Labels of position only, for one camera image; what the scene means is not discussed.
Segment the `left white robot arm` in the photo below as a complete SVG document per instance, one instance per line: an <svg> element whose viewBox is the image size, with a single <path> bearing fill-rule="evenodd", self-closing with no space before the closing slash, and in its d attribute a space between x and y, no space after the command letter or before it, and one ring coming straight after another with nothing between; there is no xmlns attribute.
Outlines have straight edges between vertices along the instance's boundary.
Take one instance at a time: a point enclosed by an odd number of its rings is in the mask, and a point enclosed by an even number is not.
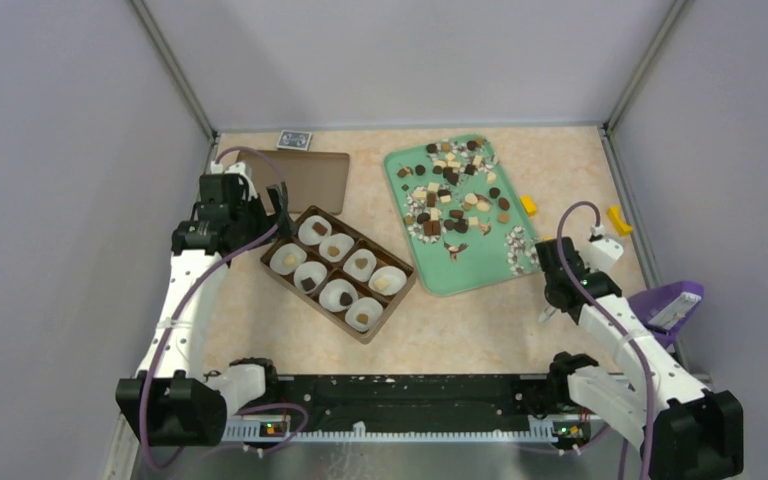
<svg viewBox="0 0 768 480"><path fill-rule="evenodd" d="M237 256L292 231L284 182L267 189L274 211L243 174L199 179L192 216L171 235L170 278L147 352L115 400L145 447L215 446L226 421L246 404L268 413L280 386L265 360L244 360L213 378L203 369L206 339L220 286Z"/></svg>

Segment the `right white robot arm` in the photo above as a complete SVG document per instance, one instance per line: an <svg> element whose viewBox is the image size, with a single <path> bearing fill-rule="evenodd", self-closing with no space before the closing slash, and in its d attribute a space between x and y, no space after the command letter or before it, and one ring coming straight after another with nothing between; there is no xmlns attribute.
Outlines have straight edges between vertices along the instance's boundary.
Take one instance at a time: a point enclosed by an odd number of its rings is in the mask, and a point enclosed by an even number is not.
<svg viewBox="0 0 768 480"><path fill-rule="evenodd" d="M644 326L618 285L588 268L568 237L536 244L551 307L570 316L613 355L623 387L586 354L560 352L546 397L560 412L578 406L639 451L646 479L727 479L744 470L743 408L687 372Z"/></svg>

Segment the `milk chocolate square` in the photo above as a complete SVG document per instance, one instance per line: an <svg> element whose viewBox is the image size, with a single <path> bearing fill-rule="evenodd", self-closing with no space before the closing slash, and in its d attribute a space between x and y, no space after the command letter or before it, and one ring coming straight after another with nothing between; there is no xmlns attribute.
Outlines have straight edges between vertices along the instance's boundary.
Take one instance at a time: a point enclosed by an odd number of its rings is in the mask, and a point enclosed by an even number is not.
<svg viewBox="0 0 768 480"><path fill-rule="evenodd" d="M312 230L320 236L326 236L330 232L329 227L321 222L315 222L312 225Z"/></svg>

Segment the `brown box lid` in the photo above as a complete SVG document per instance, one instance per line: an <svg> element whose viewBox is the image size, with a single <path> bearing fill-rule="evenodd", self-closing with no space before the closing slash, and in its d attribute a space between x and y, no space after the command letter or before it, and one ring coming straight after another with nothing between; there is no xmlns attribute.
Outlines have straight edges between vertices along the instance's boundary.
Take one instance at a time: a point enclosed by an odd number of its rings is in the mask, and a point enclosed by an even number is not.
<svg viewBox="0 0 768 480"><path fill-rule="evenodd" d="M303 213L309 206L321 207L337 215L343 210L350 170L347 153L301 152L289 150L264 150L283 172L288 187L288 210L291 214ZM266 189L279 185L273 169L259 156L239 152L237 162L229 164L227 172L238 171L242 163L253 181L254 188L262 197L265 211L274 212Z"/></svg>

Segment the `dark chocolate square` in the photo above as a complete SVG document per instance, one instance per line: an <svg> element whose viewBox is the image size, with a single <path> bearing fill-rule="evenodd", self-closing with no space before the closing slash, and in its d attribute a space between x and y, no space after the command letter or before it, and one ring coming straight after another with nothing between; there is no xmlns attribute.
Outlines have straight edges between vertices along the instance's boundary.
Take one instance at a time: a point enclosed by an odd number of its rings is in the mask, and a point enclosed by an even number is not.
<svg viewBox="0 0 768 480"><path fill-rule="evenodd" d="M315 289L316 282L312 278L304 278L300 281L300 285L304 292L310 292Z"/></svg>

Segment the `white square chocolate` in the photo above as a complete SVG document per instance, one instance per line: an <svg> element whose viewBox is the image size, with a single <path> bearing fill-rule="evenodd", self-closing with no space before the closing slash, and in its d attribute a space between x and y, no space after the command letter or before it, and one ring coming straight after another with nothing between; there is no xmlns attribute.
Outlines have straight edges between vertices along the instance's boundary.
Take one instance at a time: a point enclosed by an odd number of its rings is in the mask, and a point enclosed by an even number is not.
<svg viewBox="0 0 768 480"><path fill-rule="evenodd" d="M372 280L371 285L374 291L381 293L383 295L387 295L387 290L390 286L390 281L384 276L379 276Z"/></svg>

